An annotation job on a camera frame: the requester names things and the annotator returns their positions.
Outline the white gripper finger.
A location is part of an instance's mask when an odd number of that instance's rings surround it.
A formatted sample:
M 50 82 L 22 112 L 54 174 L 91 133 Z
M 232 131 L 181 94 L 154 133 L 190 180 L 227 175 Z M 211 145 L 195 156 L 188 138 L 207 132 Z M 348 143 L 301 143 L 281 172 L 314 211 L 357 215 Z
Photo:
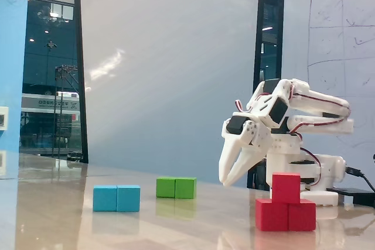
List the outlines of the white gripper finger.
M 231 186 L 266 156 L 271 131 L 251 119 L 224 121 L 224 186 Z
M 226 138 L 224 141 L 223 150 L 219 159 L 219 180 L 221 183 L 224 183 L 228 176 L 229 172 L 238 158 L 238 155 L 241 150 L 241 142 L 236 138 Z

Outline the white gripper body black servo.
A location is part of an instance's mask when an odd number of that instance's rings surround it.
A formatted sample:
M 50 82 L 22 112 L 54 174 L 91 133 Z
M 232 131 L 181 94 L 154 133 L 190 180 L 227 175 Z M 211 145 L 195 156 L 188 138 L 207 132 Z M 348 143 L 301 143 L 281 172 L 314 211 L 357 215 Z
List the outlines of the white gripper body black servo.
M 260 120 L 255 115 L 235 112 L 223 124 L 221 136 L 239 139 L 241 145 L 259 145 Z

